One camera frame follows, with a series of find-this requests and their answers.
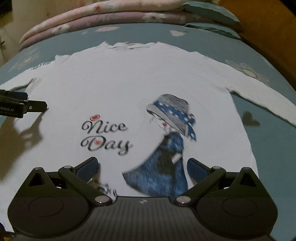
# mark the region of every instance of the printed girl illustration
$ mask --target printed girl illustration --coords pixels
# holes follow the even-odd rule
[[[187,101],[163,94],[146,107],[165,136],[156,150],[134,170],[123,173],[126,183],[149,196],[168,196],[171,199],[188,190],[183,167],[183,138],[196,141],[194,115],[189,114]]]

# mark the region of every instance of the teal fabric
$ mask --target teal fabric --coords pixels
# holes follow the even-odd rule
[[[54,60],[56,54],[73,54],[104,41],[109,44],[126,41],[163,42],[189,52],[197,51],[224,64],[225,60],[237,64],[245,63],[257,73],[266,76],[271,88],[296,104],[296,92],[285,78],[262,55],[238,39],[196,28],[161,23],[111,26],[119,28],[114,31],[96,32],[98,27],[93,27],[61,34],[22,50],[0,68],[0,83],[8,81],[25,69]],[[171,31],[182,34],[176,37]],[[232,96],[241,118],[246,112],[250,112],[253,119],[260,123],[259,126],[245,124],[245,130],[257,160],[260,180],[279,211],[272,236],[278,241],[290,241],[296,234],[296,128],[241,97],[234,94]]]
[[[185,10],[222,23],[226,26],[239,23],[239,19],[229,10],[208,2],[190,1],[183,4]]]
[[[233,39],[241,39],[241,37],[238,35],[238,33],[228,27],[221,26],[214,23],[187,23],[185,27],[190,28],[198,28],[202,30],[208,30],[213,33],[221,34]]]

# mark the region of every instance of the denim dress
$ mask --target denim dress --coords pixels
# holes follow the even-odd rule
[[[183,158],[173,164],[172,157],[183,149],[181,135],[171,132],[141,166],[123,173],[126,184],[149,196],[174,199],[181,195],[188,190]]]

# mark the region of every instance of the pink blanket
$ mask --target pink blanket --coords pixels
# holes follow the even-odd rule
[[[212,20],[188,12],[116,12],[87,16],[43,32],[37,33],[21,44],[21,49],[29,47],[52,36],[77,31],[89,27],[117,23],[170,23],[185,25],[191,22],[207,22]]]
[[[76,8],[74,10],[62,13],[53,18],[47,19],[44,22],[36,25],[21,38],[20,43],[24,42],[27,38],[36,33],[40,33],[52,27],[58,26],[63,23],[73,21],[85,16],[95,15],[98,13],[110,12],[163,12],[182,10],[182,4],[188,0],[109,0],[97,2],[88,6]]]

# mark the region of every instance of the bed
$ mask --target bed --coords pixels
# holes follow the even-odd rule
[[[162,23],[97,26],[48,38],[23,49],[2,66],[0,84],[28,68],[53,61],[55,55],[71,55],[104,41],[111,45],[163,42],[189,52],[197,51],[257,78],[296,105],[296,92],[285,78],[241,40],[207,30]],[[235,94],[232,96],[257,160],[260,180],[278,208],[278,220],[271,235],[276,240],[291,240],[296,235],[296,164],[293,162],[296,128],[253,103]],[[0,117],[0,124],[5,128],[4,116]]]

